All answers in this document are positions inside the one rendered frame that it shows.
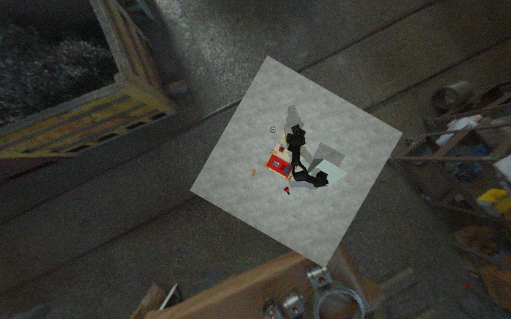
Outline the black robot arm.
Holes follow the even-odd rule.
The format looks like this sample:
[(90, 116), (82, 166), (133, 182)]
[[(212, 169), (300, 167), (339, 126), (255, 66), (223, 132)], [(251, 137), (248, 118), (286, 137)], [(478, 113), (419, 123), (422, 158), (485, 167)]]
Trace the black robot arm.
[[(328, 174), (319, 171), (316, 174), (316, 177), (308, 175), (308, 171), (304, 165), (301, 164), (300, 161), (300, 147), (305, 145), (305, 137), (302, 135), (302, 131), (299, 125), (295, 125), (291, 127), (293, 134), (288, 133), (286, 137), (286, 142), (291, 143), (292, 145), (292, 175), (296, 181), (306, 181), (308, 183), (313, 184), (313, 186), (321, 187), (326, 186), (325, 184), (329, 184), (327, 180)], [(295, 167), (300, 166), (303, 170), (300, 172), (295, 172)]]

